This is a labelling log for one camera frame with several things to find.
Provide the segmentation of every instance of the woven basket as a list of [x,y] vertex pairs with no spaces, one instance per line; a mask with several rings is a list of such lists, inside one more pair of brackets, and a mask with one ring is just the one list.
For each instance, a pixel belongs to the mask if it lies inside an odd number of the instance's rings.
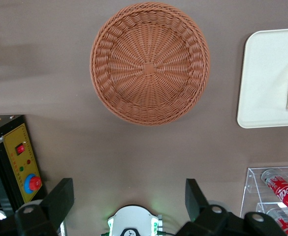
[[187,113],[209,76],[209,51],[193,20],[156,2],[120,10],[100,29],[90,71],[96,92],[118,117],[160,125]]

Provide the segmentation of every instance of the coca-cola logo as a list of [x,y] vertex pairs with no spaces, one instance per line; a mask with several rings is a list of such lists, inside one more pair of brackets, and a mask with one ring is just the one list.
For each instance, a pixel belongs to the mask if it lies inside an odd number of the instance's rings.
[[288,195],[288,186],[285,186],[284,188],[279,188],[277,191],[277,197],[281,200],[281,201],[283,201],[283,199],[284,199],[284,197],[286,196],[286,195]]

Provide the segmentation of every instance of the soda can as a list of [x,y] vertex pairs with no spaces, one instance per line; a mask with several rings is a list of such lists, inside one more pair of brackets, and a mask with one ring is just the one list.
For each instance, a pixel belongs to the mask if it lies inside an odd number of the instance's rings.
[[274,169],[264,171],[261,175],[261,179],[273,190],[280,201],[288,207],[288,182]]
[[276,223],[282,228],[282,230],[288,235],[288,216],[280,208],[274,208],[267,212],[267,215],[271,216]]

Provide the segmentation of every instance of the cable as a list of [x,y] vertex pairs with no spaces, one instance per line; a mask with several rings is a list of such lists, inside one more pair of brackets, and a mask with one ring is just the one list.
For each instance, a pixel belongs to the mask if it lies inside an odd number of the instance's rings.
[[165,232],[165,231],[157,231],[157,235],[170,235],[170,236],[175,236],[175,234],[167,233],[167,232]]

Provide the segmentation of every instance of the coca-cola can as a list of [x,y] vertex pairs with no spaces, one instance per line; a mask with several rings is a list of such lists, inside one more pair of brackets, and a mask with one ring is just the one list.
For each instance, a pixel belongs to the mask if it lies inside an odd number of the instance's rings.
[[288,216],[282,209],[274,208],[269,210],[266,214],[271,216],[282,228],[282,230],[288,235]]
[[273,169],[269,169],[269,170],[266,170],[262,173],[262,176],[261,176],[261,179],[264,183],[267,184],[268,180],[271,178],[271,177],[274,177],[274,176],[277,176],[278,173],[273,170]]

